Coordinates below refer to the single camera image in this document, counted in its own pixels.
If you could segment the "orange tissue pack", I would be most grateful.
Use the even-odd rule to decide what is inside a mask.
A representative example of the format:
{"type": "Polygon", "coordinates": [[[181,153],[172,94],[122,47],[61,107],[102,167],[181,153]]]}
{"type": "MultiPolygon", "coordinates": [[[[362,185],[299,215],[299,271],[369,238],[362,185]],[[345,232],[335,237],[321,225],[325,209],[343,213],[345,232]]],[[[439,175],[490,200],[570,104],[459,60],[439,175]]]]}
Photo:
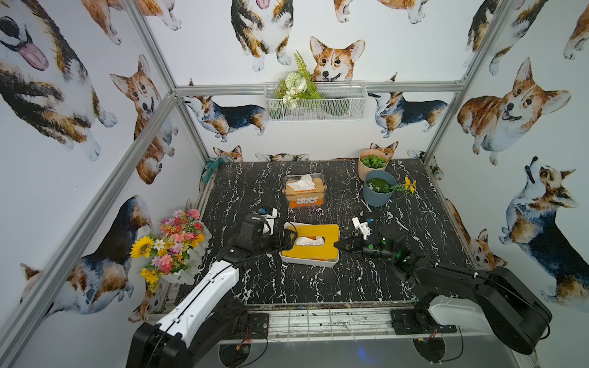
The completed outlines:
{"type": "Polygon", "coordinates": [[[325,244],[325,239],[319,237],[298,237],[295,245],[298,247],[321,247],[325,244]]]}
{"type": "Polygon", "coordinates": [[[294,192],[308,192],[316,190],[316,185],[311,174],[305,174],[299,179],[288,181],[286,186],[294,192]]]}

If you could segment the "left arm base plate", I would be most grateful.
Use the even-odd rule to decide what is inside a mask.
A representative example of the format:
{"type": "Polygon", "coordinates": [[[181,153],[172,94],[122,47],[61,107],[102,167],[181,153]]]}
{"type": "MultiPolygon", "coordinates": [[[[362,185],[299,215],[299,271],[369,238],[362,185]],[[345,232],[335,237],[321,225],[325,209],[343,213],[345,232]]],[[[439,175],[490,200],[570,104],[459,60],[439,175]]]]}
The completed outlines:
{"type": "Polygon", "coordinates": [[[269,313],[246,313],[236,318],[223,340],[249,340],[268,336],[269,313]]]}

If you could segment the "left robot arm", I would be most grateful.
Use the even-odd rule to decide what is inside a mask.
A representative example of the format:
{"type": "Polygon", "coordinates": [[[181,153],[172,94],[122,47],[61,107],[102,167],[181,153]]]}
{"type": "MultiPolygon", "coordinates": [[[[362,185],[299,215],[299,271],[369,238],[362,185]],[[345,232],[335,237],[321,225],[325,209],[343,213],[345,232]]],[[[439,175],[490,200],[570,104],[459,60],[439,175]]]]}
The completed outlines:
{"type": "Polygon", "coordinates": [[[247,321],[242,305],[228,293],[240,281],[240,268],[274,252],[288,251],[297,227],[283,228],[276,216],[248,214],[198,285],[156,324],[144,323],[133,335],[128,367],[193,367],[217,343],[247,321]]]}

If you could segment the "clear plastic tissue box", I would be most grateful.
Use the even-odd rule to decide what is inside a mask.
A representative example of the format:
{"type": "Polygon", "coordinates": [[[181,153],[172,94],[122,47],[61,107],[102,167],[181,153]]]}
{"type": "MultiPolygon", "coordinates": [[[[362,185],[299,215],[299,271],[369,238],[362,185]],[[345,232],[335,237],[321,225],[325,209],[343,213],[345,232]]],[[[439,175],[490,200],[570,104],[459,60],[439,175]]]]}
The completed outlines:
{"type": "Polygon", "coordinates": [[[325,177],[321,173],[286,176],[282,192],[291,209],[320,206],[327,192],[325,177]]]}

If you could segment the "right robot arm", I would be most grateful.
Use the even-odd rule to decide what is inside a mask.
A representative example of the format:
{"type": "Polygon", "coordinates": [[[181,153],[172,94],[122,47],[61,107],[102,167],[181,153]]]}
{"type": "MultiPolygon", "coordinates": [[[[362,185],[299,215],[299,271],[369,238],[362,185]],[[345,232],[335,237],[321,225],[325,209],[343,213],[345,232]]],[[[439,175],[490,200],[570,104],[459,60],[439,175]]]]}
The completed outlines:
{"type": "Polygon", "coordinates": [[[442,327],[494,334],[511,350],[530,355],[549,337],[552,313],[513,272],[504,267],[474,270],[415,253],[390,226],[373,230],[364,222],[357,234],[335,242],[340,251],[382,259],[402,282],[425,295],[412,317],[393,317],[398,334],[439,332],[442,327]]]}

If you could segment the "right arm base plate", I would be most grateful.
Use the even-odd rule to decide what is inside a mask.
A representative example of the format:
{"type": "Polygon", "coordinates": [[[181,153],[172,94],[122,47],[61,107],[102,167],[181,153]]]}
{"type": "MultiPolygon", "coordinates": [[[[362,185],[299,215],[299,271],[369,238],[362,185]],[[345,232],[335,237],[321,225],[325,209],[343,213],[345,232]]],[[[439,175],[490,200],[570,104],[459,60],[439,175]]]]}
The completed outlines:
{"type": "Polygon", "coordinates": [[[436,322],[428,312],[414,309],[391,310],[391,326],[396,335],[414,334],[454,334],[458,329],[454,325],[442,325],[436,322]]]}

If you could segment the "light wooden slotted lid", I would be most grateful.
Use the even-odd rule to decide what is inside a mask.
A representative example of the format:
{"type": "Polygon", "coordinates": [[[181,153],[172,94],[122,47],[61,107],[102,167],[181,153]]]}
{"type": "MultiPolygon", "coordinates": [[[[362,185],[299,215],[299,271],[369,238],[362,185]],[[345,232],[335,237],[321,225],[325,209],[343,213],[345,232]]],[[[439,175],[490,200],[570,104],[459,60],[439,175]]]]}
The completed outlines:
{"type": "Polygon", "coordinates": [[[287,181],[284,193],[286,196],[320,196],[326,190],[327,186],[321,178],[311,178],[287,181]]]}

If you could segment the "white rectangular tissue box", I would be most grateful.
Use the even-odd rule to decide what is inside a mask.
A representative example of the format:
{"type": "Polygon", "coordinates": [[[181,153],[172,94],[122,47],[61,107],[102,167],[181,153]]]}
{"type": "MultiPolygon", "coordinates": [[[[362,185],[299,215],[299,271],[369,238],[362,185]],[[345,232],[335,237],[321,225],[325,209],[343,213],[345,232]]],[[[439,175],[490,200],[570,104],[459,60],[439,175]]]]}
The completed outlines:
{"type": "Polygon", "coordinates": [[[299,238],[324,239],[323,245],[297,245],[288,251],[281,251],[280,258],[283,262],[333,268],[339,261],[340,254],[334,243],[339,240],[339,226],[331,225],[310,225],[299,222],[287,223],[284,229],[295,230],[299,238]]]}

